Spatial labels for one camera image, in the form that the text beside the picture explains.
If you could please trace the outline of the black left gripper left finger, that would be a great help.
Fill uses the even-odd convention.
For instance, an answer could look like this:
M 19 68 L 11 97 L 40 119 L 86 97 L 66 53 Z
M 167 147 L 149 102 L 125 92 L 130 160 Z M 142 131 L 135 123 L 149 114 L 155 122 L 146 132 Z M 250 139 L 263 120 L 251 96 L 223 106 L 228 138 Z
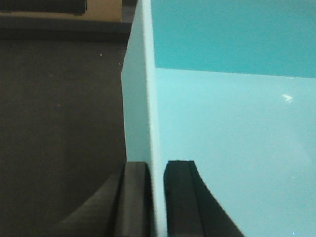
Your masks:
M 144 162 L 126 162 L 51 237 L 149 237 L 151 180 Z

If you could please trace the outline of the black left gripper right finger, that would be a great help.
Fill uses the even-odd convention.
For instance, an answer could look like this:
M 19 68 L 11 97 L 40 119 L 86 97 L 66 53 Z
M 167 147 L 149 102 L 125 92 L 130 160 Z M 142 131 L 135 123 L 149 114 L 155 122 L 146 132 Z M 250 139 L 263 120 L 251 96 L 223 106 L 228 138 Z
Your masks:
M 170 237 L 242 237 L 193 161 L 169 161 L 164 173 Z

